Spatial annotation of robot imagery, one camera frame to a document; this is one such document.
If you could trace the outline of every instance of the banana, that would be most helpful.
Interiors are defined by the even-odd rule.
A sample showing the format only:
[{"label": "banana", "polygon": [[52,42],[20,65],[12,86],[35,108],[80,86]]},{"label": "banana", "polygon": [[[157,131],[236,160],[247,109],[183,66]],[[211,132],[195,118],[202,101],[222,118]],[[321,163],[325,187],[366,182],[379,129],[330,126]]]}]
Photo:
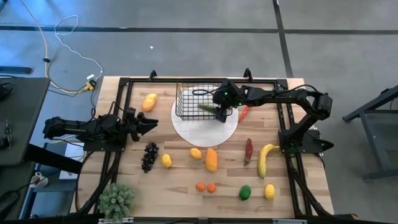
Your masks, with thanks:
[{"label": "banana", "polygon": [[259,170],[259,176],[264,178],[266,176],[266,157],[269,151],[273,149],[278,149],[279,146],[274,146],[272,144],[268,144],[264,146],[259,153],[257,168]]}]

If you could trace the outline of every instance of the concrete floor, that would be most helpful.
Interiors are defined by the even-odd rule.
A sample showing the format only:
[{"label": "concrete floor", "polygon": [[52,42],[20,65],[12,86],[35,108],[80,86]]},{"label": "concrete floor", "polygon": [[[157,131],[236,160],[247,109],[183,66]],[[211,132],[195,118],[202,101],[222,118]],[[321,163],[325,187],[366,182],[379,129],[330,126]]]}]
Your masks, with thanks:
[{"label": "concrete floor", "polygon": [[[275,29],[272,0],[25,0],[43,25],[77,14],[81,26],[257,28]],[[395,0],[279,0],[285,29],[398,29]],[[74,24],[65,21],[65,25]],[[33,26],[19,1],[0,12],[1,25]],[[51,77],[61,86],[79,89],[98,67],[62,47],[46,32]],[[76,32],[64,38],[104,68],[105,75],[241,76],[246,67],[255,77],[286,77],[278,34]],[[341,117],[397,85],[396,35],[286,35],[293,75],[327,91],[333,98],[331,118],[317,127],[335,143],[325,153],[326,176],[335,213],[397,223],[398,179],[365,183],[376,162],[359,120]],[[0,64],[34,69],[44,76],[44,46],[39,32],[0,31]],[[398,108],[398,101],[393,104]],[[44,121],[53,116],[86,120],[90,93],[69,98],[49,92],[32,137],[41,145]]]}]

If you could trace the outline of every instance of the red chili pepper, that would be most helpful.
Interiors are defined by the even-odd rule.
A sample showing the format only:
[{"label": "red chili pepper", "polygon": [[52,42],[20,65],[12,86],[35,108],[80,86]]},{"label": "red chili pepper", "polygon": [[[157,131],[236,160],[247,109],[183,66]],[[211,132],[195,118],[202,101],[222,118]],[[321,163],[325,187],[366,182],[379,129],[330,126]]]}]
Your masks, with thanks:
[{"label": "red chili pepper", "polygon": [[246,143],[246,155],[244,157],[244,166],[248,165],[249,162],[251,161],[251,154],[253,153],[253,144],[251,142],[251,139],[248,139]]},{"label": "red chili pepper", "polygon": [[249,107],[246,106],[246,107],[244,108],[242,114],[240,115],[238,122],[241,122],[241,121],[243,120],[243,118],[246,116],[246,113],[248,113],[248,111],[249,111]]}]

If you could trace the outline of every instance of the green plant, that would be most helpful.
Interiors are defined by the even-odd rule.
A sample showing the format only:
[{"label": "green plant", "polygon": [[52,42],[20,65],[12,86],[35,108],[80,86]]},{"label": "green plant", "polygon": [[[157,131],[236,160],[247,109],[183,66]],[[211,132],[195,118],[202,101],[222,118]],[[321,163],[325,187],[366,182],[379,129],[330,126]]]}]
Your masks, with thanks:
[{"label": "green plant", "polygon": [[129,186],[111,184],[99,196],[98,209],[105,214],[105,219],[120,222],[130,215],[130,209],[134,206],[134,197],[134,191]]}]

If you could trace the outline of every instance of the black wire basket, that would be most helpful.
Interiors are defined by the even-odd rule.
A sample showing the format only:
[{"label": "black wire basket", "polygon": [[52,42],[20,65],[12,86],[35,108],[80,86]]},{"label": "black wire basket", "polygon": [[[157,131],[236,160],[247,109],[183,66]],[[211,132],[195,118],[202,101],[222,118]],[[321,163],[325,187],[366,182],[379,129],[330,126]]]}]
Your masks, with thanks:
[{"label": "black wire basket", "polygon": [[[179,83],[175,95],[175,114],[183,120],[209,120],[215,115],[200,109],[198,105],[217,106],[213,103],[212,91],[219,88],[221,83]],[[227,115],[232,114],[232,109],[227,110]]]}]

